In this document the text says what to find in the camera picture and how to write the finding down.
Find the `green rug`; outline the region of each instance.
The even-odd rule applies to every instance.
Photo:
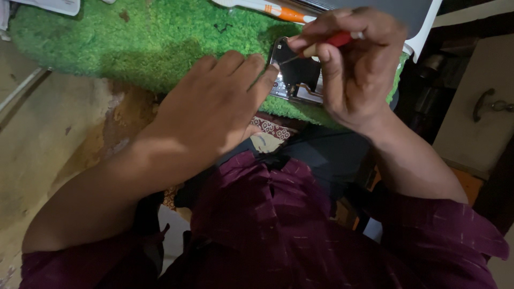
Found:
[[[61,73],[107,77],[168,92],[203,55],[227,50],[265,58],[279,36],[293,36],[301,26],[209,0],[118,0],[108,5],[83,0],[77,16],[21,6],[10,21],[18,49]],[[408,55],[400,59],[393,91]],[[260,110],[322,124],[333,122],[323,109],[269,96]]]

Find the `screwdriver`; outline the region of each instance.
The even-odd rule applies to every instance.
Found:
[[[343,45],[346,45],[346,44],[350,43],[353,39],[365,39],[365,38],[364,38],[364,35],[362,34],[362,32],[341,31],[338,34],[330,37],[329,39],[327,39],[323,43],[332,44],[335,47],[341,47]],[[304,49],[297,56],[295,56],[295,57],[293,57],[291,59],[288,59],[288,60],[286,60],[284,62],[279,63],[279,65],[289,63],[289,62],[291,62],[293,60],[296,60],[298,58],[309,58],[309,57],[312,57],[312,56],[316,56],[316,43],[314,43],[311,46],[309,46],[308,48]]]

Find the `floor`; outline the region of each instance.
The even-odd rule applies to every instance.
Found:
[[[0,41],[0,67],[2,101],[37,64]],[[0,289],[19,285],[21,241],[37,211],[60,184],[114,154],[145,127],[155,116],[155,99],[128,84],[52,72],[7,107],[15,114],[0,113]],[[274,137],[280,129],[252,141],[272,151],[282,142]],[[514,234],[508,237],[514,245]],[[499,288],[507,288],[512,261],[493,259],[490,268]]]

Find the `dark cloth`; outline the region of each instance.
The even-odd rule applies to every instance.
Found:
[[[318,185],[335,201],[342,198],[348,184],[355,181],[361,161],[369,149],[368,141],[353,131],[334,130],[316,124],[308,124],[273,153],[259,154],[252,141],[247,139],[211,168],[186,181],[178,190],[174,205],[193,209],[207,178],[231,157],[244,151],[252,152],[269,168],[279,170],[290,158],[304,162],[311,168]]]
[[[482,254],[506,259],[508,245],[468,205],[386,191],[373,200],[365,210],[383,223],[381,245],[329,221],[306,164],[269,170],[243,152],[205,183],[191,242],[162,277],[144,255],[162,234],[128,232],[23,255],[21,288],[496,287]]]

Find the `shirt sleeve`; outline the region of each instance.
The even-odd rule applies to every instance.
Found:
[[[485,255],[506,260],[509,246],[496,227],[470,206],[387,192],[366,211],[382,222],[381,244],[427,288],[496,288]]]
[[[23,254],[20,288],[94,288],[99,284],[124,287],[120,280],[131,285],[155,283],[157,269],[143,248],[162,239],[161,233],[142,237],[127,232],[65,250]]]

